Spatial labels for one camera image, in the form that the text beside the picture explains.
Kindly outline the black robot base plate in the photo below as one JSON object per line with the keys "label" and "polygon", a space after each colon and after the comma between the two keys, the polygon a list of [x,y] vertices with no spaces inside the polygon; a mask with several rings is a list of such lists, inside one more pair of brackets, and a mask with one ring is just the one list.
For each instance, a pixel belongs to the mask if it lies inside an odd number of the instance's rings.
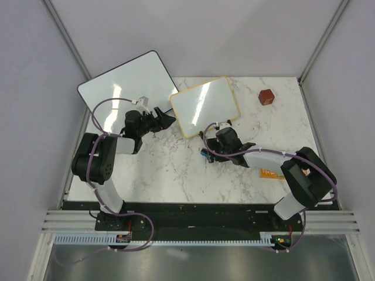
{"label": "black robot base plate", "polygon": [[141,240],[259,238],[262,232],[296,233],[302,218],[284,221],[272,204],[125,203],[120,216],[99,212],[97,231],[129,231]]}

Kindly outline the blue whiteboard eraser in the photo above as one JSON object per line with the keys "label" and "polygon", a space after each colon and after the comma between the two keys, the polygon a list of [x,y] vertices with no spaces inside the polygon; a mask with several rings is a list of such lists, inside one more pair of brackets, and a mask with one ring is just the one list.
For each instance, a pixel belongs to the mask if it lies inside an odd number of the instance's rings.
{"label": "blue whiteboard eraser", "polygon": [[206,149],[201,149],[200,154],[207,159],[210,157],[210,152]]}

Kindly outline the yellow framed small whiteboard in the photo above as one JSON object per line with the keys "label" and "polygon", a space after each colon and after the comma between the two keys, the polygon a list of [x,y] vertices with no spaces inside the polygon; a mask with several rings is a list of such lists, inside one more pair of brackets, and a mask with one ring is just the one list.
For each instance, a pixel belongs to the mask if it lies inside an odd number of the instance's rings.
{"label": "yellow framed small whiteboard", "polygon": [[198,135],[210,123],[233,121],[241,116],[226,76],[172,94],[169,100],[185,138]]}

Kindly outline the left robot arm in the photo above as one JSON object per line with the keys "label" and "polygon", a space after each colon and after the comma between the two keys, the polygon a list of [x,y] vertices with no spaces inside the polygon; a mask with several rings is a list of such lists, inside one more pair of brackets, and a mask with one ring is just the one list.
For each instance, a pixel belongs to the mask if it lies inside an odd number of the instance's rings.
{"label": "left robot arm", "polygon": [[85,182],[93,191],[100,210],[110,214],[108,223],[116,230],[128,225],[128,215],[121,211],[124,200],[112,180],[116,155],[135,155],[142,146],[142,137],[150,132],[168,129],[176,118],[158,107],[150,113],[137,110],[125,114],[124,127],[119,134],[85,133],[71,163],[73,175]]}

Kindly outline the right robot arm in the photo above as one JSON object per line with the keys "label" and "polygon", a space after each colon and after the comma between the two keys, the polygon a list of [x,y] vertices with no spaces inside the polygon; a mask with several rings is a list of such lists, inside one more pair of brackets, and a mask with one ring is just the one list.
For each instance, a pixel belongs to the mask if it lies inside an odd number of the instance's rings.
{"label": "right robot arm", "polygon": [[290,193],[275,204],[274,212],[268,216],[272,229],[282,230],[295,214],[337,199],[336,177],[311,148],[296,152],[266,149],[255,143],[242,143],[230,124],[212,123],[210,127],[217,130],[213,138],[206,136],[206,129],[199,132],[205,146],[201,154],[210,163],[231,161],[237,166],[279,173],[287,181]]}

